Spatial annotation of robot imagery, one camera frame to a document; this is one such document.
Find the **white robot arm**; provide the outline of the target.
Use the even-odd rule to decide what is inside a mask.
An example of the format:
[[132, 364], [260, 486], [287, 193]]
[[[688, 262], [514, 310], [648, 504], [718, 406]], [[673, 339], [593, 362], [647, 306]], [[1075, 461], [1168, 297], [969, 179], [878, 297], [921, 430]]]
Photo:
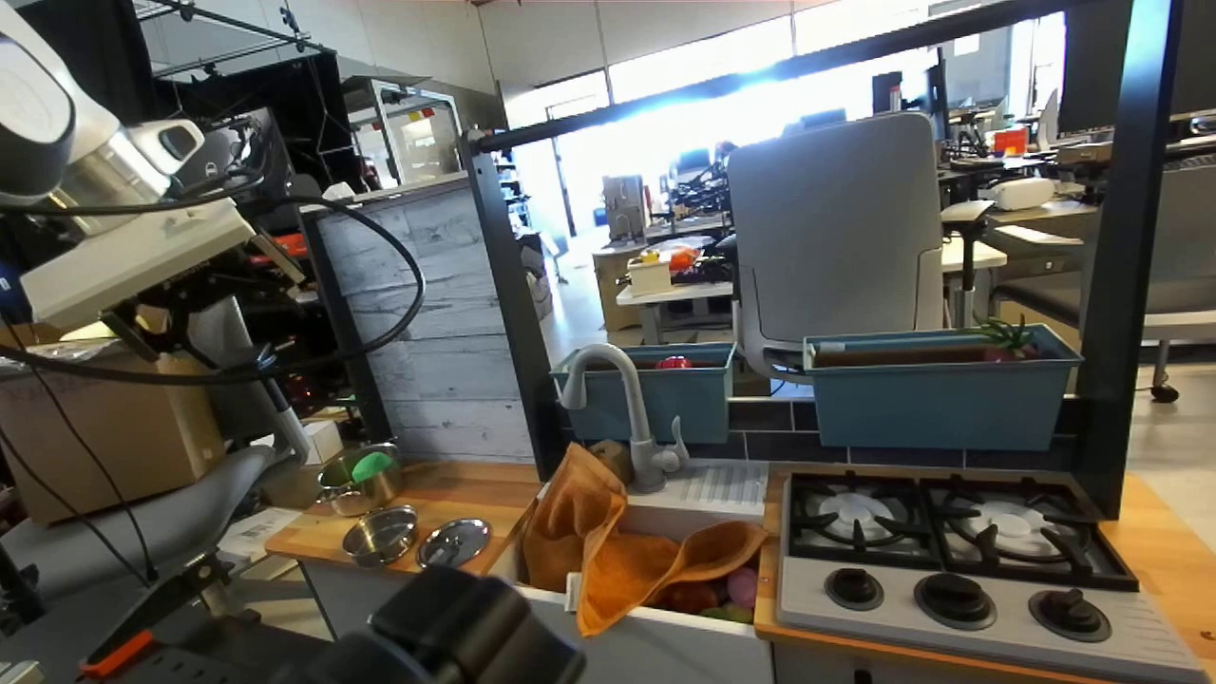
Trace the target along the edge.
[[14, 6], [0, 6], [2, 211], [77, 233], [42, 265], [2, 262], [2, 317], [73, 329], [249, 243], [232, 196], [177, 193], [175, 174], [200, 150], [206, 127], [191, 116], [123, 124]]

